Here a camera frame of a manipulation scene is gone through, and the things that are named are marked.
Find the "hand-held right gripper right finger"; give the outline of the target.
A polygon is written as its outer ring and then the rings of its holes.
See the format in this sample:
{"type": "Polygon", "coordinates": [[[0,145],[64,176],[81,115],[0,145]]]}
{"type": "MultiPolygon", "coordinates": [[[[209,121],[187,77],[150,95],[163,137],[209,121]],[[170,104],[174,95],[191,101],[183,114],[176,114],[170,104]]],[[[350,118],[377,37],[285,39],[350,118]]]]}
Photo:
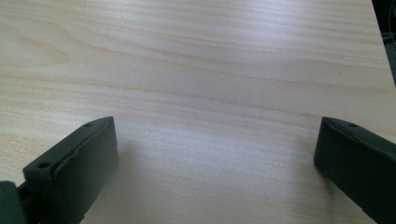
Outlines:
{"type": "Polygon", "coordinates": [[[396,144],[357,124],[324,117],[314,164],[377,224],[396,224],[396,144]]]}

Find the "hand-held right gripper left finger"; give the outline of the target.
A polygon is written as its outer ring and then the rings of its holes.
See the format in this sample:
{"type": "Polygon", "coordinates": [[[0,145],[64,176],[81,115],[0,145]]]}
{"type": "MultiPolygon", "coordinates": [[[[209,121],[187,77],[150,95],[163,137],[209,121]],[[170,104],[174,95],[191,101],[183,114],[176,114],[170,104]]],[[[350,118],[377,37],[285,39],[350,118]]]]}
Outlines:
{"type": "Polygon", "coordinates": [[[43,203],[41,224],[79,224],[117,170],[114,119],[90,121],[23,168],[43,203]]]}

